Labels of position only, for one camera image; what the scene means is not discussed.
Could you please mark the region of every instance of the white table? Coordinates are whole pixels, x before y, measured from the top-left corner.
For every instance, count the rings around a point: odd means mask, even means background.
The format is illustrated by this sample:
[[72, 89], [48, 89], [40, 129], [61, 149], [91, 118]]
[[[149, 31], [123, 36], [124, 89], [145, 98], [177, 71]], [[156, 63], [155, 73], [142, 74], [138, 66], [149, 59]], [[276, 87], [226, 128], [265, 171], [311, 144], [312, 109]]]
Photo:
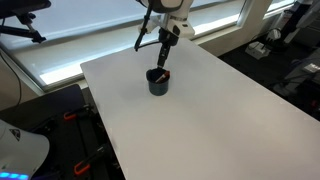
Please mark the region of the white table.
[[127, 180], [319, 180], [320, 123], [188, 40], [81, 65]]

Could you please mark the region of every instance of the wall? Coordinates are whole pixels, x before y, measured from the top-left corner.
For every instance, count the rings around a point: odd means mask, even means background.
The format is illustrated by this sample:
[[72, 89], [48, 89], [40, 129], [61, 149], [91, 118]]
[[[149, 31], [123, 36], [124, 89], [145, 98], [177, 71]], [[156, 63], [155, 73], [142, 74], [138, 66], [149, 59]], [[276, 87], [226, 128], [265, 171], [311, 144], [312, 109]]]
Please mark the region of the wall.
[[[249, 42], [254, 35], [270, 27], [269, 24], [274, 17], [263, 18], [271, 1], [247, 0], [243, 11], [245, 13], [242, 13], [238, 27], [231, 27], [209, 34], [194, 40], [195, 43], [213, 55], [219, 56]], [[19, 76], [23, 79], [22, 102], [43, 94], [21, 71], [19, 71]], [[18, 100], [18, 82], [3, 62], [0, 63], [0, 84], [0, 110], [2, 110], [14, 106]]]

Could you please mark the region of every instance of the black cup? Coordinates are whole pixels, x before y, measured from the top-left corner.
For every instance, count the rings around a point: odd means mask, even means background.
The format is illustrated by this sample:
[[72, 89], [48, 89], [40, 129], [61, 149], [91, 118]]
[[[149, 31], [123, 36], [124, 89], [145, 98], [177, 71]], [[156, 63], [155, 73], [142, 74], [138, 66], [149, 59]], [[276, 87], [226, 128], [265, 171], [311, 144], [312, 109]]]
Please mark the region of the black cup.
[[159, 83], [156, 81], [166, 72], [165, 69], [157, 68], [147, 71], [146, 76], [149, 84], [149, 91], [155, 96], [162, 96], [168, 92], [170, 76], [161, 80]]

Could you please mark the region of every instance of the black cable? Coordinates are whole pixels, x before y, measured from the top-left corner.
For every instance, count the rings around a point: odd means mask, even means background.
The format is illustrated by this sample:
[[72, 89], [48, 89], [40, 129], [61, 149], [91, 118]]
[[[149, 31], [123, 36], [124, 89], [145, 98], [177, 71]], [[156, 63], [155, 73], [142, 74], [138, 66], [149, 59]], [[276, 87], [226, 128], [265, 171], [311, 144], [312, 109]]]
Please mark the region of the black cable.
[[153, 4], [154, 4], [154, 0], [150, 2], [149, 4], [149, 7], [148, 7], [148, 10], [147, 10], [147, 13], [146, 15], [144, 16], [144, 21], [143, 21], [143, 25], [142, 25], [142, 28], [140, 30], [140, 34], [139, 34], [139, 37], [134, 45], [134, 49], [136, 51], [138, 51], [138, 49], [140, 48], [140, 44], [141, 44], [141, 41], [143, 39], [143, 36], [146, 34], [147, 32], [147, 24], [148, 24], [148, 21], [150, 19], [150, 15], [152, 13], [152, 8], [153, 8]]
[[[2, 24], [1, 24], [1, 27], [2, 28], [4, 26], [4, 22], [5, 22], [5, 18], [2, 20]], [[2, 58], [3, 62], [9, 67], [9, 69], [13, 72], [13, 74], [16, 76], [17, 80], [18, 80], [18, 84], [19, 84], [19, 99], [18, 99], [18, 102], [17, 104], [15, 105], [14, 107], [14, 111], [18, 108], [18, 106], [20, 105], [21, 103], [21, 99], [22, 99], [22, 86], [21, 86], [21, 80], [18, 76], [18, 74], [13, 70], [13, 68], [9, 65], [9, 63], [6, 61], [6, 59], [3, 57], [2, 55], [2, 52], [0, 50], [0, 57]]]

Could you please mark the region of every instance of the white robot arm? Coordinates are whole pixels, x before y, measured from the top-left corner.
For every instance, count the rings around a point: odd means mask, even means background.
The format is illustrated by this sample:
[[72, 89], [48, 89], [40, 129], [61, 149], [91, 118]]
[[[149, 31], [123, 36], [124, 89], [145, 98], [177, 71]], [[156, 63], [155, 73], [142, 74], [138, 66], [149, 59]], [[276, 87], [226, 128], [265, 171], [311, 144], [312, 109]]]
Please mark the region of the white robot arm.
[[193, 0], [137, 0], [152, 11], [163, 14], [159, 23], [161, 28], [183, 37], [192, 37], [194, 29], [187, 21]]
[[[192, 37], [194, 29], [188, 22], [188, 14], [193, 0], [137, 0], [148, 8], [145, 21], [142, 25], [140, 36], [135, 44], [136, 51], [140, 48], [142, 37], [145, 33], [150, 33], [155, 25], [160, 26], [159, 42], [162, 47], [159, 53], [158, 68], [163, 68], [168, 57], [170, 47], [178, 43], [179, 38]], [[161, 13], [159, 22], [149, 22], [150, 14], [154, 11]]]

